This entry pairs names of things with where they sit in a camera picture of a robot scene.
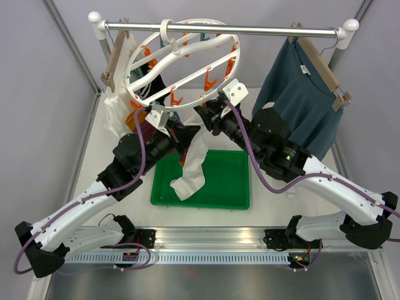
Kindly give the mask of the maroon orange sock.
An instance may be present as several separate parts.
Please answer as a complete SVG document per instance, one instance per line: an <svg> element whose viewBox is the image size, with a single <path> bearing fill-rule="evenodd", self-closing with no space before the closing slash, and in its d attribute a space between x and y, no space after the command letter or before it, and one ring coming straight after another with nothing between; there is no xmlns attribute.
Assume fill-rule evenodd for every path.
<svg viewBox="0 0 400 300"><path fill-rule="evenodd" d="M185 165L185 161L186 161L186 156L187 156L188 150L185 149L182 153L179 153L179 165L183 168Z"/></svg>

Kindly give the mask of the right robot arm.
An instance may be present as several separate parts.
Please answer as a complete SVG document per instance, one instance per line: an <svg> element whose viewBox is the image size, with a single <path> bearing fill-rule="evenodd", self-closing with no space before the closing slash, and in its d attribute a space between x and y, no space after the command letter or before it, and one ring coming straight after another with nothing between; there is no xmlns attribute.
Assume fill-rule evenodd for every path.
<svg viewBox="0 0 400 300"><path fill-rule="evenodd" d="M220 94L194 109L210 133L225 134L248 153L268 191L283 194L300 186L339 208L339 212L325 216L293 216L285 232L289 245L300 248L307 242L344 238L375 250L391 240L393 224L389 218L398 215L398 197L392 192L367 191L286 139L288 124L273 108L261 109L247 120L238 106Z"/></svg>

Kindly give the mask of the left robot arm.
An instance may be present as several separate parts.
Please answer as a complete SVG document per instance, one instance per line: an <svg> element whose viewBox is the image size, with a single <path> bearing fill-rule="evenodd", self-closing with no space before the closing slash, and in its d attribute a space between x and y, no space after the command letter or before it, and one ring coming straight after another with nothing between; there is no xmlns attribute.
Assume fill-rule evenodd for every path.
<svg viewBox="0 0 400 300"><path fill-rule="evenodd" d="M22 246L17 258L27 257L29 271L44 278L77 254L101 247L133 246L136 228L125 215L83 231L79 227L135 191L143 174L170 152L185 150L201 128L169 121L166 129L166 133L156 131L149 142L140 132L123 136L113 150L112 163L84 192L41 221L21 222L15 227Z"/></svg>

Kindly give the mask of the purple orange sock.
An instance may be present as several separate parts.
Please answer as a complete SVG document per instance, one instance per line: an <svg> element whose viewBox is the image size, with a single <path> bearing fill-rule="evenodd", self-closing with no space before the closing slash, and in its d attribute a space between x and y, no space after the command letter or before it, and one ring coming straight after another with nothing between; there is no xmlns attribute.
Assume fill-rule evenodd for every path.
<svg viewBox="0 0 400 300"><path fill-rule="evenodd" d="M146 111L140 111L137 114L137 121L143 136L152 135L154 133L154 127L146 121ZM131 112L125 119L125 125L128 127L128 133L137 133L137 125L135 122L135 112Z"/></svg>

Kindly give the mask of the white round clip hanger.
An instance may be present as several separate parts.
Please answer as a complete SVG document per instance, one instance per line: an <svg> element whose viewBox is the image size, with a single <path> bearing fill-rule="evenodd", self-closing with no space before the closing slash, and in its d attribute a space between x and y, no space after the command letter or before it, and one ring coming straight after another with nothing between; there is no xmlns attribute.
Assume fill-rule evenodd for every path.
<svg viewBox="0 0 400 300"><path fill-rule="evenodd" d="M188 19L178 23L200 24L213 19ZM126 89L134 108L164 104L167 110L181 112L213 99L235 79L241 58L241 45L235 34L171 32L168 42L164 34L155 32L132 53L125 71ZM130 82L130 71L143 64L152 70ZM141 99L139 90L161 75L166 87Z"/></svg>

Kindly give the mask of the black sock with white stripes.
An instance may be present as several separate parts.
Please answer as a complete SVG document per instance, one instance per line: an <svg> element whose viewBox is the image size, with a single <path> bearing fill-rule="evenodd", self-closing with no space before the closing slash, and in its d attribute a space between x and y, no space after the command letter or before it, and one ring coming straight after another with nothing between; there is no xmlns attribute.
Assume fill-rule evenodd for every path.
<svg viewBox="0 0 400 300"><path fill-rule="evenodd" d="M149 64L143 64L142 66L133 69L130 71L130 82L134 82L137 81L138 79L143 78L145 75L147 75L151 70L152 70L152 66L150 66Z"/></svg>

